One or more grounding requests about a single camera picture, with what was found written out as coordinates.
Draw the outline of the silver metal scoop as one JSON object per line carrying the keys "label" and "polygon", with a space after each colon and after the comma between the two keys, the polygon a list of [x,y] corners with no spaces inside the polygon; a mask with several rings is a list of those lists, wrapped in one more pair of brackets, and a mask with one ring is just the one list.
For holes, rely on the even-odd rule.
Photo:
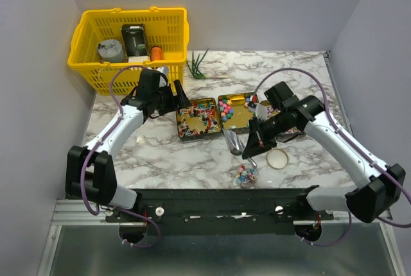
{"label": "silver metal scoop", "polygon": [[258,167],[257,163],[251,159],[243,159],[243,151],[245,149],[245,145],[241,141],[241,139],[238,137],[237,133],[233,132],[230,129],[223,129],[223,136],[225,138],[226,145],[230,151],[231,154],[234,156],[240,157],[242,160],[246,160],[247,162],[250,163],[253,169],[256,169]]}

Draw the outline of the round jar lid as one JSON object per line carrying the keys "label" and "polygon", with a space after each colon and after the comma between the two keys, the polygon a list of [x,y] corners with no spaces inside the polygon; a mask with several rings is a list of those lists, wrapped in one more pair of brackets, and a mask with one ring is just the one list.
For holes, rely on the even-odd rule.
{"label": "round jar lid", "polygon": [[274,169],[283,169],[287,166],[289,158],[282,149],[272,149],[267,153],[268,165]]}

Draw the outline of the tin of dark lollipops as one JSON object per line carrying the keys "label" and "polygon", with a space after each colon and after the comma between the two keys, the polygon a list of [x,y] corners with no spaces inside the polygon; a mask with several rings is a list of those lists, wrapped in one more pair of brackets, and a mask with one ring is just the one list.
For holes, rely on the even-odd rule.
{"label": "tin of dark lollipops", "polygon": [[177,135],[182,142],[221,136],[221,122],[214,98],[192,99],[191,106],[176,111]]}

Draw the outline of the tin of rainbow lollipops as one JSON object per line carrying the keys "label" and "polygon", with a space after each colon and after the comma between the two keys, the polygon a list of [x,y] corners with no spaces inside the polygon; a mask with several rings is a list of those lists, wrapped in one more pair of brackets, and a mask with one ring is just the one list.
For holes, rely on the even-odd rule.
{"label": "tin of rainbow lollipops", "polygon": [[[277,114],[280,113],[279,109],[274,108],[268,100],[263,100],[260,102],[261,105],[265,106],[267,108],[267,112],[268,112],[268,116],[272,117],[272,116],[276,116]],[[291,136],[291,135],[304,135],[305,133],[303,131],[300,131],[298,128],[293,127],[290,128],[286,131],[281,132],[279,135],[280,136]]]}

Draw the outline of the tin of star candies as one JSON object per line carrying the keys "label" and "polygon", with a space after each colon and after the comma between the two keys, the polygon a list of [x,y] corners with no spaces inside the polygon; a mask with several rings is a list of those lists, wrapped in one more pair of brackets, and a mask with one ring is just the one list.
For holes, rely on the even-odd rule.
{"label": "tin of star candies", "polygon": [[220,95],[217,100],[222,129],[237,134],[248,133],[249,120],[254,116],[258,97],[252,92],[243,92]]}

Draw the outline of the clear glass jar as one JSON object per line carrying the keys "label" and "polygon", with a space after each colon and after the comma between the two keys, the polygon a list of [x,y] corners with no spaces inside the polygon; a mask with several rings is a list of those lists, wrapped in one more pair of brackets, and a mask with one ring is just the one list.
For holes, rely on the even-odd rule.
{"label": "clear glass jar", "polygon": [[251,188],[258,180],[259,171],[250,164],[242,164],[236,173],[236,184],[241,188]]}

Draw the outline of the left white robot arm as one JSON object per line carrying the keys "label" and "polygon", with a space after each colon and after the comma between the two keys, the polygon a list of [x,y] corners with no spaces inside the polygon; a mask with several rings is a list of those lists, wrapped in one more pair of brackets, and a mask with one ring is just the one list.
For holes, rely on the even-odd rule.
{"label": "left white robot arm", "polygon": [[190,106],[180,80],[168,81],[169,69],[141,70],[138,83],[123,99],[114,98],[118,111],[108,125],[85,146],[73,146],[67,154],[66,194],[81,198],[97,215],[101,206],[120,208],[128,221],[142,215],[137,192],[118,184],[114,159],[128,138],[147,119]]}

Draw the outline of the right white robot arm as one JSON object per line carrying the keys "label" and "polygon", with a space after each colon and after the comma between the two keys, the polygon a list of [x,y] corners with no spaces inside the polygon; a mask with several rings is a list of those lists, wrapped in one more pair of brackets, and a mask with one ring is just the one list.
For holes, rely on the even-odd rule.
{"label": "right white robot arm", "polygon": [[346,170],[354,187],[307,188],[295,204],[305,220],[319,211],[346,211],[364,223],[374,221],[400,196],[405,170],[389,166],[366,150],[333,117],[328,117],[315,96],[299,99],[285,82],[268,89],[265,96],[280,112],[266,120],[254,116],[249,121],[249,137],[242,153],[249,159],[277,146],[277,136],[293,127],[315,139]]}

